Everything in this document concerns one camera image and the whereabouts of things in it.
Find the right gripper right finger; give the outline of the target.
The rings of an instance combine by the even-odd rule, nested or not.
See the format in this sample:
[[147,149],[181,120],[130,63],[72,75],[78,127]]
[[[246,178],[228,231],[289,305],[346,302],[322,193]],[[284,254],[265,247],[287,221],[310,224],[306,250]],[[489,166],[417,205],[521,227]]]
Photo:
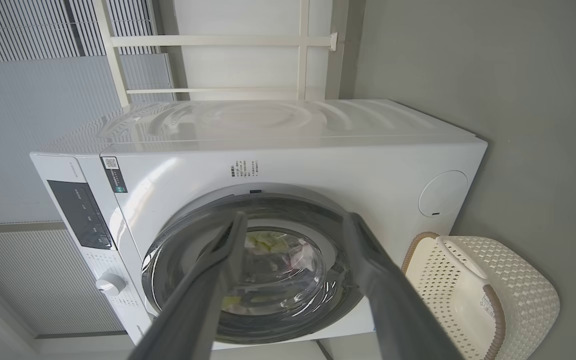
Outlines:
[[463,357],[362,217],[343,217],[343,246],[359,291],[368,299],[383,360]]

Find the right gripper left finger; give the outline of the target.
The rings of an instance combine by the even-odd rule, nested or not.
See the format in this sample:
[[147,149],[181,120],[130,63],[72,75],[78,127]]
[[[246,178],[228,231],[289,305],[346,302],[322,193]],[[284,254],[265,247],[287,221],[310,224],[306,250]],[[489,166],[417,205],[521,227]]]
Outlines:
[[222,216],[222,231],[168,299],[130,360],[208,360],[223,298],[242,273],[248,227],[244,212]]

